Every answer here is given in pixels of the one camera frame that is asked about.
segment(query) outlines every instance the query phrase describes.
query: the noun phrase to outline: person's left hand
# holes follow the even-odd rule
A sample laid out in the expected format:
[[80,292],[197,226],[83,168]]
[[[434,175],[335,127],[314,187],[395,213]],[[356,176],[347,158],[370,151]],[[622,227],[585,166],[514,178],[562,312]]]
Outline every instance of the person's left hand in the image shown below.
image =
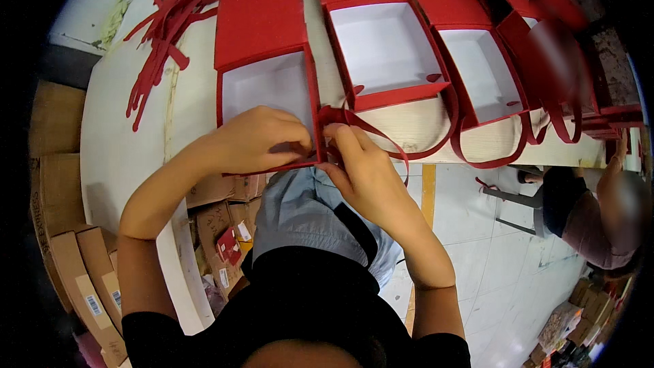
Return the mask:
[[[280,143],[288,143],[292,151],[271,153],[271,148]],[[258,106],[200,137],[190,147],[205,174],[247,174],[303,159],[313,143],[309,131],[297,117]]]

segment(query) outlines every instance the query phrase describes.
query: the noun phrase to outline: barcode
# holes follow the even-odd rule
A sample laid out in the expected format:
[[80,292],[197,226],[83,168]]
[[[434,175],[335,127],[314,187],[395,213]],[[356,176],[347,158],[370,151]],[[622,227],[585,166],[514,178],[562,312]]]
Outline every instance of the barcode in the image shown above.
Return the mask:
[[86,302],[88,303],[88,307],[91,308],[91,312],[94,316],[99,316],[102,314],[102,310],[100,310],[100,306],[97,304],[95,297],[92,295],[87,295]]
[[122,310],[122,307],[120,307],[120,290],[116,290],[113,293],[111,293],[111,297],[114,298],[114,302],[119,307],[119,309]]

